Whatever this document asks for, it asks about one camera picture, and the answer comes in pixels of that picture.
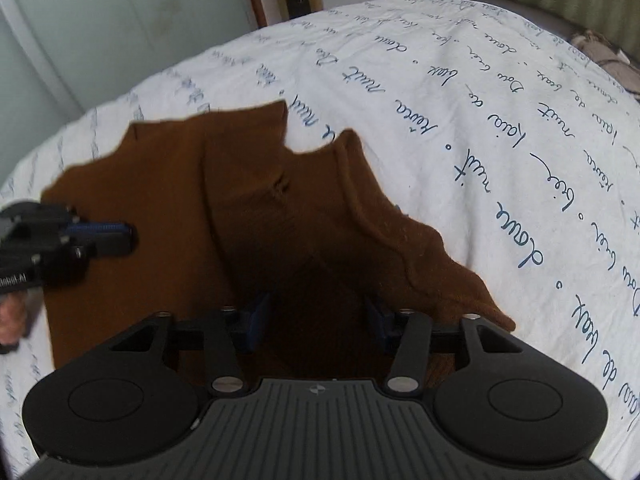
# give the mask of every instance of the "finger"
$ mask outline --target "finger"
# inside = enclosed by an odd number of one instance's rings
[[[24,334],[24,329],[24,323],[0,326],[0,344],[4,346],[15,345]]]
[[[0,326],[26,317],[24,295],[11,293],[0,303]]]

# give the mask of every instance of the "round black pad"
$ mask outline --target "round black pad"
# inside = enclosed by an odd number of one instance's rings
[[[538,381],[511,379],[489,390],[493,409],[515,420],[545,420],[562,408],[562,397],[551,386]]]
[[[34,446],[87,465],[151,456],[189,431],[193,387],[144,352],[86,354],[37,383],[22,409]]]
[[[511,357],[492,354],[490,365],[462,368],[439,386],[434,413],[443,430],[467,450],[510,465],[589,456],[607,421],[597,389],[544,356],[521,364]]]
[[[135,412],[145,400],[137,384],[122,379],[96,379],[81,384],[69,396],[69,407],[80,418],[109,422]]]

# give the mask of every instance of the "gray wall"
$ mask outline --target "gray wall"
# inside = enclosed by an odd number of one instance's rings
[[[0,14],[0,182],[65,122]]]
[[[51,67],[83,110],[255,28],[248,0],[15,1]],[[29,149],[75,119],[47,96],[18,45],[12,44],[6,23],[1,27],[0,181]]]

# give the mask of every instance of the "logo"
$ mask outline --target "logo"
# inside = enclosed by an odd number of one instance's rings
[[[315,386],[310,387],[309,391],[314,395],[321,395],[324,394],[326,388],[322,386],[322,384],[316,384]]]

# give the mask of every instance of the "human hand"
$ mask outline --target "human hand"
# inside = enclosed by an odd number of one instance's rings
[[[26,292],[10,292],[0,298],[0,345],[15,345],[27,328]]]

